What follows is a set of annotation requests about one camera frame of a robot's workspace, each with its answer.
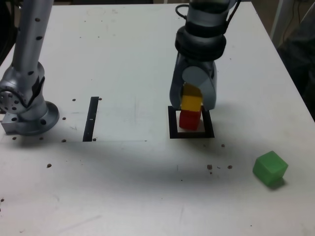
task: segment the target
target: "black tape strip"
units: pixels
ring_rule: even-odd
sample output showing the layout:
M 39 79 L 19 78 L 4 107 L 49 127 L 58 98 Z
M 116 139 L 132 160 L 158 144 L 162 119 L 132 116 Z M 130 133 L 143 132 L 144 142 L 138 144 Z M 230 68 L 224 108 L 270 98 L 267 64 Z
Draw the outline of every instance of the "black tape strip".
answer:
M 91 97 L 89 112 L 87 117 L 87 122 L 85 124 L 84 134 L 83 134 L 83 142 L 92 142 L 94 124 L 96 120 L 98 106 L 98 97 Z
M 177 139 L 177 121 L 176 121 L 176 109 L 172 106 L 168 106 L 168 126 L 169 126 L 169 138 Z
M 178 132 L 177 121 L 176 121 L 176 111 L 172 106 L 168 106 L 168 125 L 169 125 L 169 138 L 170 139 L 205 139 L 214 138 L 215 134 L 213 132 L 212 122 L 209 111 L 206 111 L 202 106 L 202 117 L 205 132 Z

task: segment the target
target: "white table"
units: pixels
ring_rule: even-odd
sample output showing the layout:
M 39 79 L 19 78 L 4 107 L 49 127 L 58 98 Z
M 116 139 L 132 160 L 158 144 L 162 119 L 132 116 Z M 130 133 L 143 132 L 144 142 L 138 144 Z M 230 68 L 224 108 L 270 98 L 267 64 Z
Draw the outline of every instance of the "white table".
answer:
M 36 137 L 1 131 L 1 236 L 315 233 L 315 125 L 251 3 L 240 5 L 216 62 L 216 137 L 169 139 L 184 24 L 174 9 L 53 7 L 40 57 L 44 97 L 66 120 Z M 1 76 L 11 60 L 12 52 Z M 91 96 L 102 98 L 97 141 L 83 143 Z M 252 174 L 270 150 L 289 164 L 277 190 Z

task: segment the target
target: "gray robot arm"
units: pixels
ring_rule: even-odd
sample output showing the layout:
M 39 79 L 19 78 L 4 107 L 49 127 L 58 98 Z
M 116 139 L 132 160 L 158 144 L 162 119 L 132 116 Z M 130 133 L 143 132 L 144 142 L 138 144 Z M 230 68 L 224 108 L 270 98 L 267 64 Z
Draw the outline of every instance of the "gray robot arm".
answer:
M 38 62 L 53 3 L 24 1 L 13 62 L 0 81 L 0 107 L 6 111 L 2 126 L 7 134 L 40 134 L 59 119 L 58 108 L 44 100 L 44 68 Z M 226 19 L 234 4 L 235 0 L 192 0 L 187 16 L 179 14 L 186 24 L 178 30 L 175 43 L 178 56 L 170 90 L 174 107 L 180 107 L 183 84 L 189 83 L 201 90 L 204 107 L 214 108 L 214 60 L 223 54 Z
M 52 128 L 58 108 L 44 100 L 44 68 L 38 62 L 54 0 L 25 0 L 13 61 L 0 81 L 2 126 L 7 134 L 35 135 Z
M 186 19 L 176 35 L 175 47 L 178 51 L 173 80 L 170 89 L 170 101 L 179 109 L 182 102 L 184 83 L 200 89 L 203 106 L 211 110 L 216 104 L 217 70 L 214 60 L 224 52 L 225 31 L 232 19 L 240 0 L 228 20 L 229 10 L 236 0 L 191 0 L 189 5 L 179 5 L 176 12 Z M 187 16 L 177 10 L 187 6 Z

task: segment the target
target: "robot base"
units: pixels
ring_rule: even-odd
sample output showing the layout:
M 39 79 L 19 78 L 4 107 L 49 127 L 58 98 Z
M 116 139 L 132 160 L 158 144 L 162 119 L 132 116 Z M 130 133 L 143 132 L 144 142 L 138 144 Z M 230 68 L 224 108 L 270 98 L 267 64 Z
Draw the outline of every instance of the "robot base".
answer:
M 25 121 L 19 120 L 14 114 L 6 113 L 2 126 L 7 134 L 19 134 L 24 136 L 36 135 L 50 130 L 59 120 L 59 111 L 55 104 L 47 102 L 47 112 L 40 119 Z

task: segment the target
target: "cube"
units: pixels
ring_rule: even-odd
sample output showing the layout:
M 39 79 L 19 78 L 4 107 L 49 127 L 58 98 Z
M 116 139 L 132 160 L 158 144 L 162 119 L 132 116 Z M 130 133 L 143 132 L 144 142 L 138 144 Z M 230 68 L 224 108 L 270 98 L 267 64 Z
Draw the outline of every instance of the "cube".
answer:
M 200 89 L 190 84 L 184 84 L 182 96 L 182 110 L 199 112 L 202 103 Z
M 288 167 L 274 151 L 256 159 L 252 172 L 267 186 L 272 186 L 282 179 Z
M 187 130 L 197 130 L 201 117 L 201 110 L 199 112 L 192 112 L 181 110 L 179 115 L 179 127 Z

